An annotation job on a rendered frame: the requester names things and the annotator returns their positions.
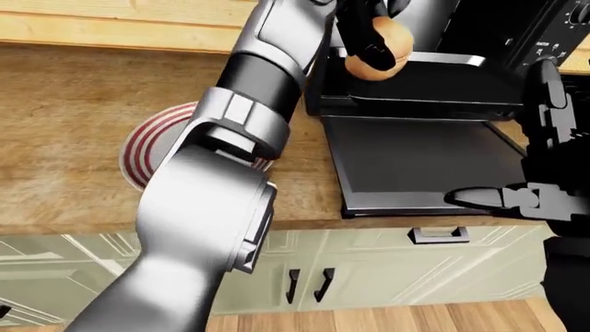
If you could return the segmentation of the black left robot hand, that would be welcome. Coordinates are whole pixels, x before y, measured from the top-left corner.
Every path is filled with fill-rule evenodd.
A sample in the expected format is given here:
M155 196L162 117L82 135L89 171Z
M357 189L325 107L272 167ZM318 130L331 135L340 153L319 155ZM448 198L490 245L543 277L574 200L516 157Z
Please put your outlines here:
M411 0L336 0L337 29L348 55L386 71L396 65L393 53L372 24L374 18L394 18Z

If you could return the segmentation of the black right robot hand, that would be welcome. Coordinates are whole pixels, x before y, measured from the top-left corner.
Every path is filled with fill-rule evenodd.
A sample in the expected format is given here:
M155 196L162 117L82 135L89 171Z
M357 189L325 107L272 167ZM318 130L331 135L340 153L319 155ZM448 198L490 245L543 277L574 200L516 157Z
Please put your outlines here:
M528 139L521 160L525 181L460 188L444 201L503 218L590 221L590 133L577 127L558 68L549 61L530 65L522 101L515 121Z

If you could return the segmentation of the round brown bread roll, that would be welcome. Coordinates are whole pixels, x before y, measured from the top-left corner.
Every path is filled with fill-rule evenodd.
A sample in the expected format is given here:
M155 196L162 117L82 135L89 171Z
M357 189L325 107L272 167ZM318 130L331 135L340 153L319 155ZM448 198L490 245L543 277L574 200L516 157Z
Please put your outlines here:
M387 16L373 18L372 24L394 55L395 66L387 71L380 71L367 65L357 55L354 55L346 58L345 68L353 77L368 81L383 81L394 77L406 65L409 56L413 52L414 39L407 27Z

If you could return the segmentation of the black toaster oven tray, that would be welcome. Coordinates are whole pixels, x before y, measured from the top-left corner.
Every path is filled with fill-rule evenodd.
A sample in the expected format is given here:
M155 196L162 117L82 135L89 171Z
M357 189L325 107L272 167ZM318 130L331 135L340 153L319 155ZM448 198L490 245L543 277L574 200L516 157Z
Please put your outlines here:
M512 118L523 108L522 79L484 57L415 53L398 74L378 82L351 77L360 107L414 118Z

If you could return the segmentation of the black toaster oven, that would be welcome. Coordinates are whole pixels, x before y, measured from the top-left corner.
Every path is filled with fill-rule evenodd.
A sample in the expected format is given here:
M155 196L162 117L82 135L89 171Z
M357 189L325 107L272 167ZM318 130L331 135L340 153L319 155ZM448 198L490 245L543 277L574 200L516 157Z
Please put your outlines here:
M571 10L586 5L590 0L411 0L392 20L413 35L413 52L408 61L415 53L475 55L501 65L523 82L526 69L538 57L551 54L560 65L590 35L590 24L572 29L567 22ZM345 68L346 56L335 24L331 41L320 52L319 65L304 94L308 115L414 118L387 115L355 104L348 95L348 81L353 76Z

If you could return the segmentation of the black glass toaster oven door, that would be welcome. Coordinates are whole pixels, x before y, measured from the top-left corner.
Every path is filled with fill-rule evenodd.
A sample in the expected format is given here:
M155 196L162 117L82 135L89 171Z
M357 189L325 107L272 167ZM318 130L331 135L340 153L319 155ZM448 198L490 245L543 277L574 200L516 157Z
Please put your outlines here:
M446 204L445 194L525 180L524 150L486 122L330 116L322 124L346 219L482 215Z

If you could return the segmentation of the pale green kitchen cabinet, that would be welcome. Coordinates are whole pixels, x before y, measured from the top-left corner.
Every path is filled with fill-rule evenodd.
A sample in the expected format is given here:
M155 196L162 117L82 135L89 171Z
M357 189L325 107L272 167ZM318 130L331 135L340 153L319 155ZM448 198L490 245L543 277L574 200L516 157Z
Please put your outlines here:
M470 243L415 245L410 229L271 231L254 273L229 273L214 314L295 312L541 295L547 226L476 226ZM0 326L67 323L129 267L132 233L0 237ZM320 303L322 272L336 269ZM292 304L288 273L301 271Z

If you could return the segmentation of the red striped white plate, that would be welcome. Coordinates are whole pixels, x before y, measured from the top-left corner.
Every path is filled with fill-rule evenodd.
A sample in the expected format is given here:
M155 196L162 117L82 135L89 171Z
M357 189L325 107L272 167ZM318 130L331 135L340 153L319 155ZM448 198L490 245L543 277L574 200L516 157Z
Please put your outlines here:
M123 177L142 191L172 143L189 122L197 102L170 107L148 118L125 140L119 156Z

